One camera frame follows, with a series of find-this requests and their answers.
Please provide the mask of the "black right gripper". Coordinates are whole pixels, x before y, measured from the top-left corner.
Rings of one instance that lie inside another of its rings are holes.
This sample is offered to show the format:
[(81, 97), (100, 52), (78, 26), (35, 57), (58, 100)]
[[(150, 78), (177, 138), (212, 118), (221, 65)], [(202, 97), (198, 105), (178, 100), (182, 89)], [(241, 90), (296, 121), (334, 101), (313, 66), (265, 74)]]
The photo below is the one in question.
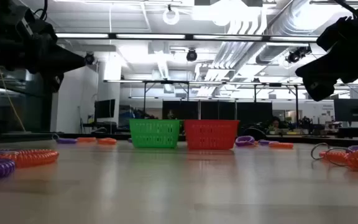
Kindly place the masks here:
[(321, 101), (334, 93), (339, 80), (348, 84), (358, 79), (358, 43), (338, 42), (322, 57), (297, 68), (295, 74), (303, 79), (310, 97)]

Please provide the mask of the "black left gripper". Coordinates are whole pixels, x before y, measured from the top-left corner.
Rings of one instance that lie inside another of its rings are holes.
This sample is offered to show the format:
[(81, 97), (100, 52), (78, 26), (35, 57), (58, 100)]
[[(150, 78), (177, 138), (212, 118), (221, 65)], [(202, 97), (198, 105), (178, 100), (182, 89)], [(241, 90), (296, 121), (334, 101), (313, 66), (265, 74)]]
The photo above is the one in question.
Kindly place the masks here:
[[(30, 23), (33, 32), (30, 46), (34, 63), (31, 72), (41, 74), (51, 92), (56, 93), (62, 84), (64, 73), (85, 66), (84, 57), (57, 45), (54, 28), (48, 22), (35, 20)], [(58, 63), (59, 60), (82, 63)]]

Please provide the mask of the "large black computer monitor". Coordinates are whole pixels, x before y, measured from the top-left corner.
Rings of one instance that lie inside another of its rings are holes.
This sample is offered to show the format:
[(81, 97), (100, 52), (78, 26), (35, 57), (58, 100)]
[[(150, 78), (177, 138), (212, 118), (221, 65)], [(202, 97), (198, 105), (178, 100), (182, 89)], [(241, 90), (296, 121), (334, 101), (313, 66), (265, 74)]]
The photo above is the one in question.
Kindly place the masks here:
[(336, 121), (358, 122), (358, 99), (335, 99), (334, 117)]

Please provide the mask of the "person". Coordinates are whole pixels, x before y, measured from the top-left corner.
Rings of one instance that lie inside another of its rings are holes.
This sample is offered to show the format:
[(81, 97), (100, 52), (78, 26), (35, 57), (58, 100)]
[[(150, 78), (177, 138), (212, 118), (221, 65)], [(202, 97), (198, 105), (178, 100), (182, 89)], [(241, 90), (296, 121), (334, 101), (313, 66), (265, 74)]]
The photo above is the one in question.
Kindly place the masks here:
[(272, 118), (272, 122), (270, 123), (270, 126), (268, 127), (269, 131), (277, 131), (281, 128), (281, 121), (278, 117), (274, 116)]

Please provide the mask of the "black partition panel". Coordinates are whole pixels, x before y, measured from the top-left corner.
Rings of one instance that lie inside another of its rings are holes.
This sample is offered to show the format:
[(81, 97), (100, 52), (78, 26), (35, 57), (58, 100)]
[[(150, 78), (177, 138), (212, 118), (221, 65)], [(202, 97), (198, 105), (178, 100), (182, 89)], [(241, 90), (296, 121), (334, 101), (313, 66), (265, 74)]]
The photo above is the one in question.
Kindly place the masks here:
[(237, 118), (243, 122), (256, 123), (271, 120), (272, 111), (272, 103), (237, 103)]
[(162, 119), (198, 119), (196, 101), (163, 101)]
[(225, 101), (202, 101), (201, 119), (235, 120), (235, 104)]

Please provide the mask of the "long ceiling light strip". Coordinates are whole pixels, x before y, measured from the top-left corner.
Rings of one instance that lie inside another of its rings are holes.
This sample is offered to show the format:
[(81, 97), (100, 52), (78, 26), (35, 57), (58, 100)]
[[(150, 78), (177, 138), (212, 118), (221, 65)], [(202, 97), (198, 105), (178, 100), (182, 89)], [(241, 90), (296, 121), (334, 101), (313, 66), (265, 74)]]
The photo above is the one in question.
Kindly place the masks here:
[(85, 40), (185, 40), (225, 42), (315, 43), (318, 36), (310, 35), (229, 35), (229, 34), (158, 34), (158, 33), (56, 33), (60, 39)]

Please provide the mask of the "thin black metal scaffold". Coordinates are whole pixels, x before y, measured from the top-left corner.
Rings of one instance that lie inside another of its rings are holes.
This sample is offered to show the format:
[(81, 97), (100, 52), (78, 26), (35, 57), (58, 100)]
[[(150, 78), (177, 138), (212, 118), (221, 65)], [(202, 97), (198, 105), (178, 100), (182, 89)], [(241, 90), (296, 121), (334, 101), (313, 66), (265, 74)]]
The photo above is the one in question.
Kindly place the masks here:
[(257, 92), (256, 89), (258, 86), (267, 86), (270, 88), (279, 88), (279, 87), (286, 87), (290, 93), (295, 95), (295, 111), (296, 111), (296, 118), (295, 121), (298, 123), (299, 120), (299, 97), (298, 97), (298, 87), (300, 84), (298, 83), (265, 83), (265, 82), (223, 82), (223, 81), (180, 81), (180, 80), (142, 80), (141, 83), (144, 84), (144, 110), (145, 110), (145, 98), (147, 93), (147, 84), (185, 84), (187, 85), (187, 100), (189, 100), (189, 90), (191, 85), (250, 85), (254, 89), (254, 102), (257, 101)]

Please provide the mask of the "green plastic basket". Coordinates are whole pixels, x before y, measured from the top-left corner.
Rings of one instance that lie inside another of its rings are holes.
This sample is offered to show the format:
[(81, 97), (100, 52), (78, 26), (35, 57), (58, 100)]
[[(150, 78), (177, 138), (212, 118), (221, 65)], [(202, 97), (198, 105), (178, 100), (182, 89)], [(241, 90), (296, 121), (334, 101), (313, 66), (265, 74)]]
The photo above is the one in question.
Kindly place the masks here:
[(143, 148), (175, 148), (180, 132), (177, 119), (131, 119), (132, 143)]

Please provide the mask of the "red plastic basket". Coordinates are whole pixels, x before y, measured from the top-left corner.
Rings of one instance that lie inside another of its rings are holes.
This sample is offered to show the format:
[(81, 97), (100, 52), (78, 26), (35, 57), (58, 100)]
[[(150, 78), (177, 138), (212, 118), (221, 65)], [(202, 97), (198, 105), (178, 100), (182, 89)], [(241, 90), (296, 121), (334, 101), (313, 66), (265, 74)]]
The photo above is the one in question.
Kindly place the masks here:
[(190, 150), (230, 150), (237, 136), (238, 120), (186, 119), (185, 136)]

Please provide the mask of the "silver ventilation duct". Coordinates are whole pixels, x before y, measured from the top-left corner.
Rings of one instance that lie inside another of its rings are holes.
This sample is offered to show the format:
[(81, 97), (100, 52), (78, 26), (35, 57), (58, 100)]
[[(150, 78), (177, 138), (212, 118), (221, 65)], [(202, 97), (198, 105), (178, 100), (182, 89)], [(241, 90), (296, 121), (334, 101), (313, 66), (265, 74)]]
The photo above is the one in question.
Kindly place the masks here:
[(311, 35), (335, 13), (331, 6), (311, 4), (311, 1), (313, 0), (293, 0), (267, 29), (267, 34)]

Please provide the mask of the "black aluminium rig frame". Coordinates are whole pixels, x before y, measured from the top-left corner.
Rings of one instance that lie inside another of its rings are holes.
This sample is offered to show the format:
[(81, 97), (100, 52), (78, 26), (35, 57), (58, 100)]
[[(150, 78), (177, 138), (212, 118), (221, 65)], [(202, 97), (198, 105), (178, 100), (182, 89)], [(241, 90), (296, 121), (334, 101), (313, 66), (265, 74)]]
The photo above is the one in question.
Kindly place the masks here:
[[(60, 138), (87, 138), (87, 137), (96, 137), (96, 138), (113, 138), (120, 141), (126, 141), (131, 138), (130, 134), (68, 134), (68, 133), (4, 133), (0, 134), (0, 143), (8, 142), (26, 142), (26, 141), (48, 141), (53, 140), (55, 137)], [(317, 138), (316, 136), (278, 136), (278, 135), (268, 135), (264, 136), (262, 139), (268, 141), (278, 141), (278, 142), (290, 142), (290, 143), (299, 143), (299, 144), (317, 144), (325, 142), (330, 146), (341, 146), (348, 147), (353, 145), (358, 145), (358, 139), (346, 139), (346, 138)]]

